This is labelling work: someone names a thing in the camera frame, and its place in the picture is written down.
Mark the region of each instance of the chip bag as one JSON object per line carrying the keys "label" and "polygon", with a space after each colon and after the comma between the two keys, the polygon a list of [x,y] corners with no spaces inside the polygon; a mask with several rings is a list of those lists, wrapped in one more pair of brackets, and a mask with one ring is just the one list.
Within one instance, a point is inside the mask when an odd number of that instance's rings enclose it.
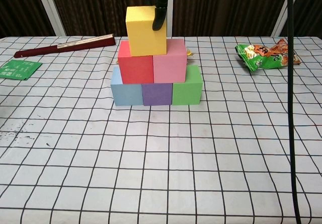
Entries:
{"label": "chip bag", "polygon": [[[256,44],[239,44],[235,49],[250,71],[256,71],[258,68],[280,68],[288,63],[288,46],[284,39],[280,39],[272,48]],[[297,55],[294,55],[293,63],[300,64]]]}

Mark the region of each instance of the foam block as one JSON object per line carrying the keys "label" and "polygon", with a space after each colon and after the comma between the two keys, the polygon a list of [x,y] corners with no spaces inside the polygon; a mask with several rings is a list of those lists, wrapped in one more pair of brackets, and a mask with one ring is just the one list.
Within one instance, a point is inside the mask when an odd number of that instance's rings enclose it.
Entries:
{"label": "foam block", "polygon": [[167,53],[167,21],[154,31],[154,9],[155,6],[127,7],[125,22],[131,56]]}
{"label": "foam block", "polygon": [[172,83],[142,85],[144,106],[171,105]]}
{"label": "foam block", "polygon": [[198,66],[187,66],[186,81],[184,83],[173,83],[172,105],[199,104],[202,84]]}
{"label": "foam block", "polygon": [[113,69],[111,89],[116,106],[143,105],[141,84],[123,84],[118,66]]}
{"label": "foam block", "polygon": [[152,56],[131,56],[129,41],[121,41],[118,62],[123,84],[153,83]]}
{"label": "foam block", "polygon": [[185,82],[187,50],[184,39],[167,39],[167,54],[153,56],[154,83]]}

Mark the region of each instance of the green packet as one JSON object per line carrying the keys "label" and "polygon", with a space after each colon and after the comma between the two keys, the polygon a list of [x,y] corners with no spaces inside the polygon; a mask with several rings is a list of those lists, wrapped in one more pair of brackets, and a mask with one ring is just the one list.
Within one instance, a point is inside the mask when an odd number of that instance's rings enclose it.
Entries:
{"label": "green packet", "polygon": [[273,69],[284,66],[282,65],[282,55],[280,54],[269,57],[261,55],[256,55],[253,58],[248,57],[245,53],[245,48],[247,48],[248,46],[249,45],[239,44],[236,46],[236,51],[240,58],[244,61],[246,66],[250,69],[250,71],[256,71],[258,68]]}
{"label": "green packet", "polygon": [[27,80],[42,63],[12,59],[0,67],[0,78]]}
{"label": "green packet", "polygon": [[[258,68],[280,68],[285,67],[288,64],[288,45],[284,39],[281,39],[272,48],[255,44],[239,44],[235,49],[250,71],[256,71]],[[297,55],[294,55],[293,64],[300,64]]]}

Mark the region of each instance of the curtain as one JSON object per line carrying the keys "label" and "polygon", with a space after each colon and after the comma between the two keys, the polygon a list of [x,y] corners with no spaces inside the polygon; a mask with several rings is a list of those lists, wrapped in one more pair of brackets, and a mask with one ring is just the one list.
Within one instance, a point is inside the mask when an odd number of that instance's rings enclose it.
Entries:
{"label": "curtain", "polygon": [[270,36],[284,0],[174,0],[173,36]]}
{"label": "curtain", "polygon": [[144,0],[54,0],[67,35],[126,33],[127,6],[140,6]]}
{"label": "curtain", "polygon": [[[322,0],[296,0],[294,3],[294,35],[322,38]],[[287,36],[287,22],[281,36]]]}
{"label": "curtain", "polygon": [[41,0],[0,0],[0,38],[55,35]]}

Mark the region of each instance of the cube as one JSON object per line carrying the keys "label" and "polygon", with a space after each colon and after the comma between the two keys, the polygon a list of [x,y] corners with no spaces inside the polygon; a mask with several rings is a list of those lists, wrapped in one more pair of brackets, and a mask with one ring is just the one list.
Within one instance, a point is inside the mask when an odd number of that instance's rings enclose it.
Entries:
{"label": "cube", "polygon": [[185,82],[187,50],[184,39],[167,39],[167,54],[153,56],[154,83]]}
{"label": "cube", "polygon": [[142,84],[144,106],[171,105],[172,83]]}
{"label": "cube", "polygon": [[131,56],[167,53],[167,21],[154,31],[154,9],[155,6],[127,7],[125,23]]}
{"label": "cube", "polygon": [[118,62],[123,84],[153,83],[152,56],[131,56],[129,41],[121,41]]}
{"label": "cube", "polygon": [[198,66],[187,66],[186,81],[184,83],[173,83],[172,105],[199,104],[202,84]]}
{"label": "cube", "polygon": [[141,84],[123,84],[118,66],[113,69],[111,90],[116,106],[143,105]]}

